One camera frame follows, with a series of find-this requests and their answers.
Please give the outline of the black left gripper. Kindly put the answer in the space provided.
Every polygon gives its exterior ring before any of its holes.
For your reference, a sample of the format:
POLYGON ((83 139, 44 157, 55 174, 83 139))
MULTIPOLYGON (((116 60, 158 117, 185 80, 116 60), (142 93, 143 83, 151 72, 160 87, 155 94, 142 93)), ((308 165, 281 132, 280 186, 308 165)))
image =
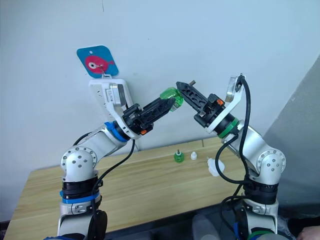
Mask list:
POLYGON ((135 103, 123 112, 122 118, 135 134, 145 135, 153 129, 155 121, 169 112, 175 101, 175 98, 157 98, 144 108, 135 103))

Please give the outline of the person's bare hand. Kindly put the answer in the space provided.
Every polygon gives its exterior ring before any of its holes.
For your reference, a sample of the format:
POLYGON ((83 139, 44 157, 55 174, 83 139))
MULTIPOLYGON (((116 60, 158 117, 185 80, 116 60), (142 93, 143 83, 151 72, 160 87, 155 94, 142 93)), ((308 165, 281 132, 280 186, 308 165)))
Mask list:
POLYGON ((320 226, 304 227, 296 239, 297 240, 320 240, 320 226))

